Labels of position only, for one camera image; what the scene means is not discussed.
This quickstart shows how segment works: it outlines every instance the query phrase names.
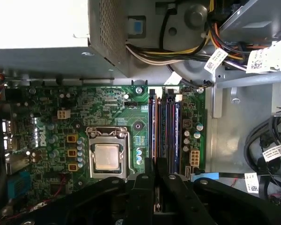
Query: white connector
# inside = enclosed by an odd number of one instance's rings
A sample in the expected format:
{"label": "white connector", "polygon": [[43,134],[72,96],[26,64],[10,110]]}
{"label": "white connector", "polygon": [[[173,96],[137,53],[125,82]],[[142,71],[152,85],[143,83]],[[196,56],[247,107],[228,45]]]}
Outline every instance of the white connector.
{"label": "white connector", "polygon": [[57,119],[59,120],[66,120],[71,117],[71,110],[58,110],[57,111]]}

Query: black cable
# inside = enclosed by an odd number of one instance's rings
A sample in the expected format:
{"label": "black cable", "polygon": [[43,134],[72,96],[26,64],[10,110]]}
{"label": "black cable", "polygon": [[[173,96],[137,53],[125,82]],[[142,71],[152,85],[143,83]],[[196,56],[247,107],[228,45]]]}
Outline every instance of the black cable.
{"label": "black cable", "polygon": [[211,21],[210,21],[210,16],[207,16],[207,20],[206,20],[206,24],[207,24],[207,27],[208,29],[210,30],[211,32],[211,35],[214,39],[216,39],[220,45],[222,45],[224,48],[234,52],[234,53],[240,53],[240,54],[250,54],[251,52],[245,52],[245,51],[240,51],[240,50],[237,50],[237,49],[234,49],[234,48],[231,48],[230,46],[228,46],[227,44],[225,44],[219,36],[217,36],[215,30],[213,29],[212,27],[212,24],[211,24]]}

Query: metal bracket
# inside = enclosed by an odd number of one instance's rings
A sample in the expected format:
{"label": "metal bracket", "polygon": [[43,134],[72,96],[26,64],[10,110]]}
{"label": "metal bracket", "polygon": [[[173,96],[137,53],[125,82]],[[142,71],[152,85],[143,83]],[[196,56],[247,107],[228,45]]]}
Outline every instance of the metal bracket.
{"label": "metal bracket", "polygon": [[237,96],[237,87],[234,87],[231,89],[231,95],[230,95],[231,103],[232,104],[239,104],[240,99]]}

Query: yellow component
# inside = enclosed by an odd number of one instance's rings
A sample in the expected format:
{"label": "yellow component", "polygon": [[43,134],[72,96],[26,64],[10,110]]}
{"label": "yellow component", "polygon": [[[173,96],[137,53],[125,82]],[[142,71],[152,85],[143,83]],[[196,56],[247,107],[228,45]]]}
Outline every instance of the yellow component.
{"label": "yellow component", "polygon": [[67,135],[67,143],[76,143],[78,135]]}
{"label": "yellow component", "polygon": [[77,157],[77,150],[76,149],[68,150],[67,151],[67,156],[68,157]]}
{"label": "yellow component", "polygon": [[200,165],[200,151],[195,150],[191,151],[189,154],[189,163],[191,166],[199,166]]}
{"label": "yellow component", "polygon": [[70,163],[67,167],[70,172],[76,172],[79,169],[77,163]]}
{"label": "yellow component", "polygon": [[58,110],[57,111],[57,119],[59,120],[66,120],[71,117],[71,110]]}

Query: white wire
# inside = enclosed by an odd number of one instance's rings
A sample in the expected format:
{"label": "white wire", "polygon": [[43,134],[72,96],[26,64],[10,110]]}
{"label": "white wire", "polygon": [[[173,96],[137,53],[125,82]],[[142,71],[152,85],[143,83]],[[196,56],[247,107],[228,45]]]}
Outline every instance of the white wire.
{"label": "white wire", "polygon": [[181,62],[183,60],[168,60],[168,61],[153,61],[153,60],[147,60],[143,57],[141,57],[140,55],[136,54],[134,51],[132,51],[128,46],[126,46],[126,48],[128,49],[128,51],[135,56],[136,58],[138,58],[140,61],[145,62],[147,64],[153,65],[153,66],[165,66],[165,65],[169,65],[169,64],[173,64],[176,62]]}

